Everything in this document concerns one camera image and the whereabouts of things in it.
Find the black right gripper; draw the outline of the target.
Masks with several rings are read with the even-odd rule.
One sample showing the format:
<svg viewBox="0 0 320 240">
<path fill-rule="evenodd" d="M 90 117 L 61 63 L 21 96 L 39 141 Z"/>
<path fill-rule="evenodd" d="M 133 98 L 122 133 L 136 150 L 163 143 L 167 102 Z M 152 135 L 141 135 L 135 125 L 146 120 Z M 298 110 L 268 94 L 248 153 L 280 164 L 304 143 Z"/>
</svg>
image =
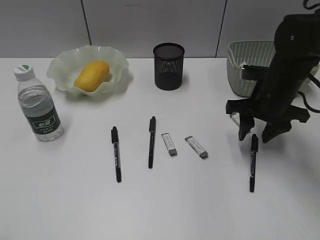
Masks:
<svg viewBox="0 0 320 240">
<path fill-rule="evenodd" d="M 304 78 L 308 75 L 300 67 L 281 70 L 279 67 L 244 65 L 240 74 L 256 85 L 249 98 L 228 100 L 226 113 L 239 113 L 238 139 L 243 141 L 255 126 L 254 118 L 268 122 L 262 132 L 262 142 L 291 130 L 291 120 L 306 123 L 310 114 L 307 109 L 292 105 Z"/>
</svg>

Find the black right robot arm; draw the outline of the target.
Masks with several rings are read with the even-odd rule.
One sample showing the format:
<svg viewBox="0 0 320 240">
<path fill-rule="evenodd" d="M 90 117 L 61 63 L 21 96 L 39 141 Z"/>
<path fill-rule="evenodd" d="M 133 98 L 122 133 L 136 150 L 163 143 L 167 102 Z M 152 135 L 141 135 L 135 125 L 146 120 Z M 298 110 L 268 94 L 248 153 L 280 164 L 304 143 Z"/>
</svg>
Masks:
<svg viewBox="0 0 320 240">
<path fill-rule="evenodd" d="M 269 67 L 244 65 L 241 76 L 256 85 L 249 98 L 228 100 L 226 113 L 239 114 L 238 139 L 243 141 L 255 126 L 255 119 L 266 122 L 262 141 L 269 142 L 292 128 L 291 121 L 306 123 L 309 112 L 318 110 L 292 102 L 306 78 L 320 82 L 311 70 L 320 62 L 320 16 L 318 14 L 286 15 L 275 36 L 275 55 Z"/>
</svg>

